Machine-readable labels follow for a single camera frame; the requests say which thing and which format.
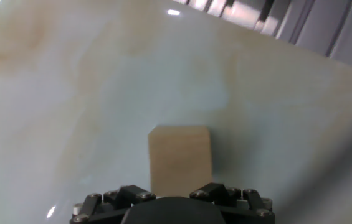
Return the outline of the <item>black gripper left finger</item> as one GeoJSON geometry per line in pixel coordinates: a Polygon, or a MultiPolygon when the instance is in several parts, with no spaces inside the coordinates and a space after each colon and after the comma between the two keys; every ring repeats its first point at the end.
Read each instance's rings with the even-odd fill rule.
{"type": "Polygon", "coordinates": [[[75,204],[70,224],[121,223],[133,205],[156,199],[156,195],[136,185],[121,186],[103,194],[88,194],[82,203],[75,204]]]}

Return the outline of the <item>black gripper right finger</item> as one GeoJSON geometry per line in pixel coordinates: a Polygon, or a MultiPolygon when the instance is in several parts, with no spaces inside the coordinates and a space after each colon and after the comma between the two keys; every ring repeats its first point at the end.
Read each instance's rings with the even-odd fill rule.
{"type": "Polygon", "coordinates": [[[211,182],[191,192],[189,198],[213,204],[226,223],[275,224],[273,201],[254,189],[211,182]]]}

